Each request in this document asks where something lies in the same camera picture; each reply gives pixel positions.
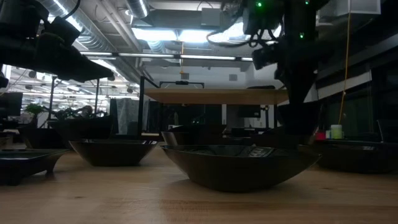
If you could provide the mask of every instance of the desk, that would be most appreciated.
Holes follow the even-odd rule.
[[[190,182],[156,147],[139,167],[91,167],[74,152],[55,175],[0,186],[1,223],[398,223],[398,175],[313,167],[249,194]]]

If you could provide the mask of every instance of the wooden tabletop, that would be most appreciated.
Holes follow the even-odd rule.
[[[1,223],[398,223],[398,175],[317,167],[269,190],[216,192],[155,148],[139,167],[91,167],[65,154],[53,176],[0,186]]]
[[[276,105],[289,99],[287,90],[146,89],[160,103]]]

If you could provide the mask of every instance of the potted plant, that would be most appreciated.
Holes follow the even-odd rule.
[[[43,113],[44,111],[45,111],[45,109],[43,106],[40,106],[35,103],[31,103],[26,106],[25,112],[28,112],[31,115],[33,115],[32,121],[30,122],[31,126],[37,128],[38,116],[39,116],[39,114]]]

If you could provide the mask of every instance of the computer monitor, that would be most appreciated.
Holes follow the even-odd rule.
[[[20,116],[23,93],[0,93],[0,116]]]

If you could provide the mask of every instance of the red object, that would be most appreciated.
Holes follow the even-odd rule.
[[[325,140],[326,139],[326,133],[325,132],[318,132],[315,134],[315,139],[316,140]]]

